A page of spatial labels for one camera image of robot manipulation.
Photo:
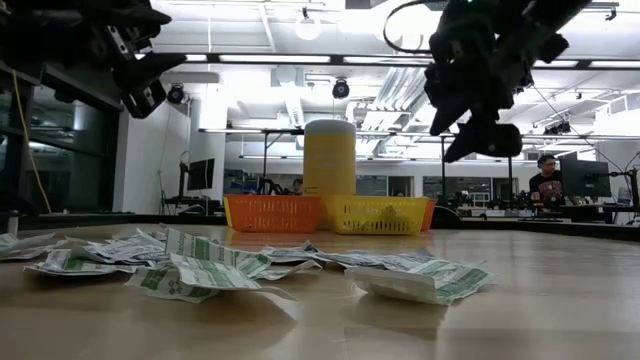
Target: man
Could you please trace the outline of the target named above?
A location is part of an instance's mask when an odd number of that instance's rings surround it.
[[[562,174],[556,170],[556,158],[553,155],[541,156],[538,159],[538,168],[540,174],[529,179],[529,190],[534,204],[546,209],[565,205]]]

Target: yellow cylinder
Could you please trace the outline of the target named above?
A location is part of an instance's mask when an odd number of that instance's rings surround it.
[[[307,124],[304,134],[304,194],[355,195],[355,126],[340,120],[316,120]]]

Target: cable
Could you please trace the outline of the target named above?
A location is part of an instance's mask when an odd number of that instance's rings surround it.
[[[408,3],[402,4],[398,7],[396,7],[395,9],[393,9],[391,11],[391,13],[389,13],[389,16],[387,16],[387,19],[384,21],[384,27],[382,28],[382,37],[384,38],[384,42],[387,43],[387,45],[392,48],[395,51],[400,51],[403,53],[407,53],[407,54],[423,54],[423,55],[430,55],[431,51],[430,50],[421,50],[421,49],[417,49],[417,50],[411,50],[411,49],[405,49],[402,48],[396,44],[394,44],[393,42],[391,42],[391,40],[389,40],[389,37],[387,37],[387,24],[389,23],[389,20],[391,19],[391,17],[393,15],[395,15],[398,11],[402,10],[402,9],[406,9],[408,7],[412,7],[412,6],[416,6],[416,5],[423,5],[423,4],[428,4],[432,1],[429,0],[414,0],[414,1],[409,1]]]
[[[49,199],[47,198],[47,193],[44,191],[44,187],[42,186],[42,181],[40,180],[40,174],[38,173],[38,168],[36,167],[36,160],[33,158],[33,153],[31,152],[31,148],[29,147],[29,130],[27,129],[27,122],[24,119],[24,111],[22,110],[22,101],[20,100],[20,89],[18,88],[18,74],[15,70],[13,70],[13,87],[16,93],[16,100],[18,103],[18,112],[20,113],[20,121],[22,122],[22,130],[24,131],[24,140],[27,143],[29,159],[31,159],[31,166],[33,166],[33,172],[36,175],[36,182],[38,183],[38,188],[40,188],[40,193],[42,194],[42,198],[44,199],[44,203],[47,206],[47,211],[51,214],[51,205],[49,204]]]
[[[636,152],[636,154],[631,158],[631,160],[629,160],[629,162],[627,163],[627,166],[624,167],[624,172],[627,172],[627,170],[629,170],[629,165],[631,165],[633,160],[635,160],[638,156],[640,156],[640,151]]]
[[[160,208],[160,206],[162,206],[162,209],[158,209],[160,210],[159,213],[164,214],[164,203],[162,202],[162,197],[163,194],[164,196],[166,196],[166,193],[164,191],[164,186],[162,186],[162,164],[164,162],[164,153],[165,150],[167,149],[167,135],[169,133],[169,124],[171,123],[171,107],[169,106],[169,115],[167,116],[167,123],[164,127],[164,141],[162,143],[162,151],[160,152],[160,164],[158,165],[158,171],[156,172],[158,174],[158,182],[160,184],[160,205],[158,206],[158,208]]]

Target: black t-shirt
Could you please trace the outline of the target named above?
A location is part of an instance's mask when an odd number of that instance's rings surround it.
[[[540,201],[554,203],[556,205],[564,205],[564,195],[562,192],[562,173],[554,171],[551,176],[542,176],[538,174],[529,179],[529,189],[532,193],[540,193]]]

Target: desk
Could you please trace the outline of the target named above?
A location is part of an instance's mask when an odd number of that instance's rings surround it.
[[[584,205],[563,205],[560,206],[564,210],[589,210],[589,209],[602,209],[605,217],[606,224],[615,224],[618,220],[618,214],[621,212],[635,213],[638,212],[637,208],[632,206],[620,206],[615,204],[584,204]]]
[[[62,229],[105,239],[136,227]],[[471,262],[495,284],[451,307],[365,295],[335,268],[273,285],[300,299],[226,293],[199,305],[148,297],[126,274],[39,278],[0,263],[0,347],[6,359],[541,360],[637,359],[640,247],[634,243],[511,231],[438,230],[416,237],[330,233],[239,234],[174,227],[234,247],[310,240],[344,252],[412,251]],[[42,233],[30,232],[23,236]]]
[[[191,197],[182,197],[182,198],[170,198],[163,200],[164,205],[174,205],[176,213],[178,212],[178,206],[180,205],[200,205],[203,209],[207,208],[207,204],[209,205],[209,213],[207,215],[213,215],[214,212],[224,212],[224,207],[220,206],[219,200],[211,200],[211,199],[201,199],[201,198],[191,198]]]

